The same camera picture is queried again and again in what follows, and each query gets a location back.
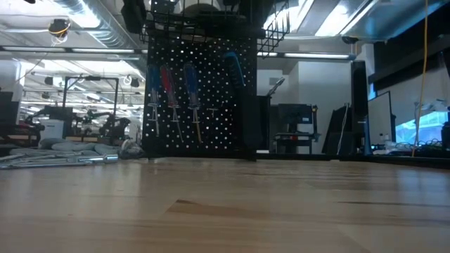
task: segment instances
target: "wood grain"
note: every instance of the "wood grain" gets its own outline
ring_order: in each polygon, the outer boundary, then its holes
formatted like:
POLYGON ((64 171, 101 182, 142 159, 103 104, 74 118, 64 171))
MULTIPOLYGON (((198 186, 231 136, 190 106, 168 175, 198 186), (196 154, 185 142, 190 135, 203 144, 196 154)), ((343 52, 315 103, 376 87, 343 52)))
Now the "wood grain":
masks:
POLYGON ((0 252, 449 252, 450 173, 167 158, 0 171, 0 252))

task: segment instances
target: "yellow cable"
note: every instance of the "yellow cable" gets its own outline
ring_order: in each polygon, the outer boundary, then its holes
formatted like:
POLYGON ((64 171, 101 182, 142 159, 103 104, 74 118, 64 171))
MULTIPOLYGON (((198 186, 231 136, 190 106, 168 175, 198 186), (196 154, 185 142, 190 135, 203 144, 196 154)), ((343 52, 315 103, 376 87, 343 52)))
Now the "yellow cable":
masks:
POLYGON ((422 102, 423 102, 423 90, 425 87, 425 76, 427 74, 427 61, 428 61, 428 0, 425 0, 425 32, 424 32, 424 56, 423 56, 423 73, 422 73, 422 87, 420 88, 420 101, 419 101, 419 114, 416 122, 416 139, 413 146, 413 157, 416 154, 416 145, 419 142, 419 127, 420 116, 422 115, 422 102))

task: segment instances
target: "ductwork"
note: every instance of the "ductwork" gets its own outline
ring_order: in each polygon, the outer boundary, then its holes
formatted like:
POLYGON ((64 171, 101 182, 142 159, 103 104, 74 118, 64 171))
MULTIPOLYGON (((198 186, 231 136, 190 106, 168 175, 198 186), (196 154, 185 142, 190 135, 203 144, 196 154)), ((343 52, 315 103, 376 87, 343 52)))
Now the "ductwork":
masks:
MULTIPOLYGON (((53 2, 65 9, 70 16, 94 15, 100 21, 96 28, 108 32, 89 32, 89 34, 107 48, 139 47, 100 0, 53 0, 53 2)), ((127 63, 146 72, 147 60, 142 56, 139 61, 127 63)))

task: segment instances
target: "wooden table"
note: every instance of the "wooden table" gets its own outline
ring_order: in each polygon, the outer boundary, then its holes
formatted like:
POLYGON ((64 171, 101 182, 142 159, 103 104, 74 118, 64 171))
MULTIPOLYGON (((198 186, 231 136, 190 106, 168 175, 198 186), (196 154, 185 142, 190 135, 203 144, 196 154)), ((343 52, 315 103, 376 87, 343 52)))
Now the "wooden table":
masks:
POLYGON ((167 158, 0 171, 0 252, 449 252, 450 171, 167 158))

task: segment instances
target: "wire basket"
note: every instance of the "wire basket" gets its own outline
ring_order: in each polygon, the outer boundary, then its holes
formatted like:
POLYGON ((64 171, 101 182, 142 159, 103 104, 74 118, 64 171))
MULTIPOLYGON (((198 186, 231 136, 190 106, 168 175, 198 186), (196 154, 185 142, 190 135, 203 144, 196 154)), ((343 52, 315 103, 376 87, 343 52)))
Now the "wire basket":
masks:
POLYGON ((250 38, 265 57, 290 31, 288 8, 288 0, 152 0, 140 38, 143 43, 158 37, 191 43, 250 38))

